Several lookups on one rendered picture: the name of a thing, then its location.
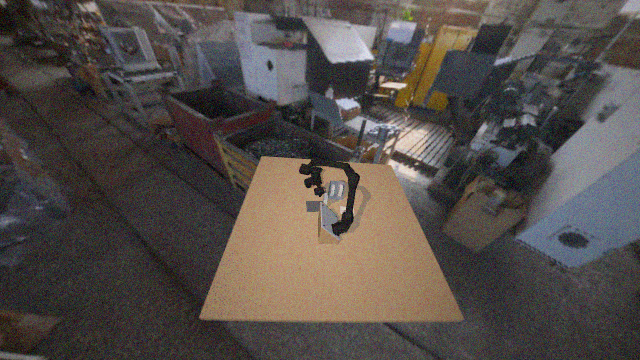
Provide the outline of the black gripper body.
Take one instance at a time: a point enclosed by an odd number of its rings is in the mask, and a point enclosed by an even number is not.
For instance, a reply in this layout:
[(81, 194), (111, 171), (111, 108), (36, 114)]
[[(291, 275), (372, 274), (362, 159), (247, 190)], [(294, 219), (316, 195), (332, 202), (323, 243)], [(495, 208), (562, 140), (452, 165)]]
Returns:
[(319, 178), (312, 178), (312, 181), (314, 181), (315, 185), (318, 187), (318, 188), (315, 188), (315, 189), (314, 189), (314, 193), (315, 193), (315, 195), (321, 195), (321, 194), (324, 194), (324, 188), (323, 188), (323, 187), (321, 187), (321, 185), (320, 185), (320, 184), (322, 184), (322, 181), (321, 181), (321, 175), (320, 175), (320, 177), (319, 177)]

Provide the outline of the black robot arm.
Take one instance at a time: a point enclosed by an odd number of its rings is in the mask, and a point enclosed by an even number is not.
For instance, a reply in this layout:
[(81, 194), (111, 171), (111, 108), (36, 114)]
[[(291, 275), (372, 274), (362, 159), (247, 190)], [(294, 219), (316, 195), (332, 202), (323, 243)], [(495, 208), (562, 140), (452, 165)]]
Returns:
[(311, 174), (311, 177), (304, 180), (304, 184), (306, 188), (310, 188), (311, 185), (315, 186), (315, 183), (314, 181), (312, 181), (312, 178), (319, 178), (320, 173), (323, 170), (322, 168), (315, 167), (315, 166), (328, 166), (328, 167), (340, 168), (344, 170), (345, 174), (348, 177), (349, 191), (348, 191), (346, 212), (342, 214), (342, 219), (341, 219), (342, 222), (340, 221), (332, 224), (333, 234), (339, 236), (340, 234), (347, 232), (354, 221), (353, 206), (354, 206), (355, 192), (360, 180), (360, 176), (351, 168), (349, 163), (330, 161), (321, 157), (313, 157), (311, 159), (311, 162), (308, 165), (301, 164), (299, 169), (300, 174), (304, 174), (304, 175)]

